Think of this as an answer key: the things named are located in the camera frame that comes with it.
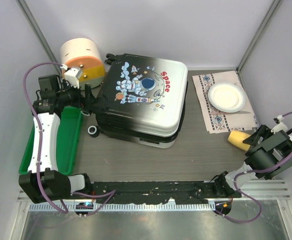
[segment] floor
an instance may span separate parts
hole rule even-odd
[[[262,205],[260,218],[248,224],[232,223],[212,211],[101,212],[80,219],[75,213],[29,212],[21,239],[289,239],[277,201],[262,201]],[[235,201],[230,216],[247,220],[253,218],[257,211],[258,206],[252,201]]]
[[[238,169],[245,159],[244,152],[227,142],[229,134],[206,131],[192,76],[207,73],[212,72],[188,73],[185,119],[171,148],[145,146],[102,134],[91,138],[87,128],[96,120],[94,116],[85,117],[74,173],[87,173],[92,181],[187,181],[209,180],[223,171]]]

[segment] white wall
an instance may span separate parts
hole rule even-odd
[[[70,39],[188,67],[237,67],[272,0],[27,0],[56,57]]]
[[[0,240],[7,240],[15,217],[18,168],[32,125],[22,91],[26,70],[46,62],[40,44],[15,1],[0,1]],[[34,92],[38,75],[54,73],[42,67],[28,79]]]
[[[283,1],[242,71],[250,101],[262,124],[292,111],[292,0]],[[292,127],[292,115],[286,117]],[[292,196],[292,168],[280,177]]]

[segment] yellow cup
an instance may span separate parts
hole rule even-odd
[[[228,137],[228,142],[244,151],[248,151],[250,145],[243,143],[243,140],[247,139],[250,136],[250,134],[247,134],[245,132],[233,130]]]

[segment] suitcase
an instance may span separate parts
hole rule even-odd
[[[185,115],[187,67],[178,61],[131,54],[107,55],[108,74],[96,113],[105,135],[157,148],[175,142]]]

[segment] green plastic container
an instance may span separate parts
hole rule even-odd
[[[66,107],[61,113],[61,121],[57,133],[56,161],[58,171],[64,175],[71,175],[75,165],[81,123],[82,114],[79,109]],[[27,174],[32,156],[33,144],[34,127],[31,130],[25,153],[19,167],[20,174]]]

